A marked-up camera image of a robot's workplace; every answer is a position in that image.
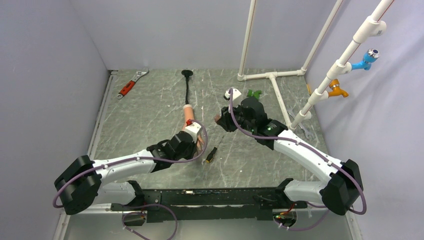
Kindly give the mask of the glitter nail polish bottle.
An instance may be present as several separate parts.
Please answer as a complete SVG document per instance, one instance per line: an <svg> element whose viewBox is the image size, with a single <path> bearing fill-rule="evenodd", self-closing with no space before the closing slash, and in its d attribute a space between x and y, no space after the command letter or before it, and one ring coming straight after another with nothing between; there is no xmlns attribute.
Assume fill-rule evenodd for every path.
<svg viewBox="0 0 424 240"><path fill-rule="evenodd" d="M215 121L217 124L219 123L220 119L221 119L221 115L220 115L220 114L217 114L217 115L214 117L214 121Z"/></svg>

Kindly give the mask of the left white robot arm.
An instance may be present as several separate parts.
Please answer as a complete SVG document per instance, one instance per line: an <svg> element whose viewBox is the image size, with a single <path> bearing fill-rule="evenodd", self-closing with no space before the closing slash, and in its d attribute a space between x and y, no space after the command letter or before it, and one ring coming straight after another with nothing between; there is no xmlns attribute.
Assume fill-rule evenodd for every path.
<svg viewBox="0 0 424 240"><path fill-rule="evenodd" d="M137 182L118 180L137 174L168 169L172 164L193 162L199 136L180 131L139 152L112 159L92 160L88 155L76 158L54 181L56 194L52 206L67 215L78 214L92 205L120 204L139 209L145 195Z"/></svg>

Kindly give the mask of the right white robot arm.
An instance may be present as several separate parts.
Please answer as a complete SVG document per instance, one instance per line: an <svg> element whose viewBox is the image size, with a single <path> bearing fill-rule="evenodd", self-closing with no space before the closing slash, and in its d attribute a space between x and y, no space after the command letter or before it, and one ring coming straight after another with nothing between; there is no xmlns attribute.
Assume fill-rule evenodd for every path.
<svg viewBox="0 0 424 240"><path fill-rule="evenodd" d="M285 179L276 188L275 200L280 207L309 202L343 216L353 211L357 199L365 199L360 168L355 161L341 161L308 144L286 125L269 118L256 98L248 97L239 105L223 107L214 121L227 132L240 130L259 144L288 156L317 177L317 181Z"/></svg>

